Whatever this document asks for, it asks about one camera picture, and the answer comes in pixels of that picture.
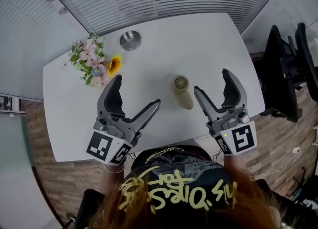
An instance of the silver ashtray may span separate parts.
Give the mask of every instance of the silver ashtray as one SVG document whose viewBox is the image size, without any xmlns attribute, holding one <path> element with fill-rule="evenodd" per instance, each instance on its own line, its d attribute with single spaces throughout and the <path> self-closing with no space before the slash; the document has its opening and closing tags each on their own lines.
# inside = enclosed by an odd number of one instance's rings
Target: silver ashtray
<svg viewBox="0 0 318 229">
<path fill-rule="evenodd" d="M 119 39 L 121 47 L 126 51 L 137 49 L 141 44 L 141 36 L 137 31 L 127 31 Z"/>
</svg>

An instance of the chair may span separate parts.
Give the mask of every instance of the chair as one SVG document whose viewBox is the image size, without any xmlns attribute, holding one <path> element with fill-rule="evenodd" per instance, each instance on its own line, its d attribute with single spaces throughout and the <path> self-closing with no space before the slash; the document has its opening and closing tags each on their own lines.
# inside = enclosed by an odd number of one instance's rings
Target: chair
<svg viewBox="0 0 318 229">
<path fill-rule="evenodd" d="M 297 122 L 302 109 L 298 108 L 295 89 L 301 89 L 303 83 L 307 83 L 311 98 L 318 102 L 318 68 L 313 64 L 303 23 L 298 24 L 295 38 L 298 49 L 291 36 L 285 42 L 278 28 L 272 26 L 264 56 L 254 62 L 265 101 L 262 116 L 271 114 Z"/>
</svg>

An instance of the person's hair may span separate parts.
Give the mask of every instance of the person's hair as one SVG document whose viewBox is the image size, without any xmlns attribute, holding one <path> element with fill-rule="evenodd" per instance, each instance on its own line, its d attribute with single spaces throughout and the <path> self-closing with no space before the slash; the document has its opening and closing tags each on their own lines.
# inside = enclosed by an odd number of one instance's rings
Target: person's hair
<svg viewBox="0 0 318 229">
<path fill-rule="evenodd" d="M 238 183 L 234 191 L 236 204 L 222 209 L 200 210 L 201 217 L 178 218 L 200 221 L 198 228 L 238 228 L 238 229 L 277 229 L 280 224 L 276 201 L 266 195 L 246 171 L 227 168 L 229 177 Z M 119 205 L 125 197 L 115 187 L 105 198 L 103 204 L 91 219 L 90 229 L 159 229 L 170 228 L 171 221 L 166 222 L 158 214 L 151 212 L 151 200 L 148 185 L 138 186 L 134 201 L 120 210 Z"/>
</svg>

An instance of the white table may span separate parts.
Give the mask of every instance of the white table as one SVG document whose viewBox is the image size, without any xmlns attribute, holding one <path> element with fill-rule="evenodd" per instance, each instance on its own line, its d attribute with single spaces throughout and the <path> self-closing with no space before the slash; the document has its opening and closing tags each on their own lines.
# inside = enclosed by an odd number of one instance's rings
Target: white table
<svg viewBox="0 0 318 229">
<path fill-rule="evenodd" d="M 120 36 L 140 33 L 142 43 L 124 51 Z M 264 111 L 264 101 L 251 58 L 231 18 L 226 13 L 182 15 L 149 21 L 107 34 L 105 53 L 121 54 L 123 76 L 120 93 L 126 117 L 134 117 L 149 102 L 161 99 L 161 107 L 142 131 L 132 152 L 156 148 L 208 133 L 193 87 L 205 90 L 219 107 L 224 101 L 222 69 L 230 70 L 247 92 L 249 115 Z M 97 116 L 97 100 L 103 87 L 85 86 L 82 73 L 64 54 L 43 70 L 44 106 L 49 137 L 56 161 L 90 159 L 84 152 Z M 177 106 L 170 89 L 174 75 L 190 81 L 194 101 L 191 110 Z"/>
</svg>

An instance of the white plug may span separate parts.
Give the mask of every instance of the white plug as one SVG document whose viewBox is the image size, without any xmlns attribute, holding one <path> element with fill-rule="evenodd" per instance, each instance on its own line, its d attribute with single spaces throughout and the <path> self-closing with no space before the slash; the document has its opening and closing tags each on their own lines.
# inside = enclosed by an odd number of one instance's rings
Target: white plug
<svg viewBox="0 0 318 229">
<path fill-rule="evenodd" d="M 299 153 L 300 152 L 300 147 L 295 147 L 293 148 L 293 154 Z"/>
</svg>

